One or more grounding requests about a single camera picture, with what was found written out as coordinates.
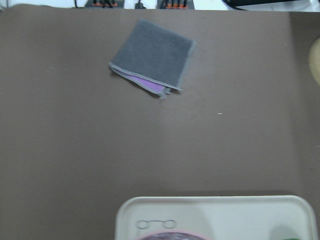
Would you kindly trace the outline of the pink bowl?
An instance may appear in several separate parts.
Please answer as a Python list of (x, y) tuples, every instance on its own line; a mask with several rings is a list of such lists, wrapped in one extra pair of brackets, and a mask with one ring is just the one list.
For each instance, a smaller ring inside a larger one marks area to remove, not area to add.
[(208, 238), (186, 230), (165, 230), (147, 233), (136, 240), (207, 240)]

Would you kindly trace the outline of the grey purple folded cloth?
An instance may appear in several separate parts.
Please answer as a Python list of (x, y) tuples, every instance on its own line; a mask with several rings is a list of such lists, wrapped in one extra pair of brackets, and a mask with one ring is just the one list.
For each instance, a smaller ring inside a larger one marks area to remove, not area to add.
[(116, 74), (164, 98), (180, 91), (195, 41), (145, 19), (109, 62)]

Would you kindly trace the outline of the cream rectangular tray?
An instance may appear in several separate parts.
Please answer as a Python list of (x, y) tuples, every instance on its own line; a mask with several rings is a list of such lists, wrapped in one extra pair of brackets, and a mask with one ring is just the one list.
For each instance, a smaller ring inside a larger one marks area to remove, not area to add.
[(126, 201), (115, 239), (186, 231), (208, 240), (317, 240), (315, 213), (295, 195), (141, 196)]

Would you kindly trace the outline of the wooden mug stand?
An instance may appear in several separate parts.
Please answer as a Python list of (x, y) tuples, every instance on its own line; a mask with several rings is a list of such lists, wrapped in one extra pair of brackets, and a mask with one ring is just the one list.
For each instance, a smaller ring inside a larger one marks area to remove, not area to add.
[(320, 38), (310, 46), (308, 52), (308, 66), (315, 82), (320, 85)]

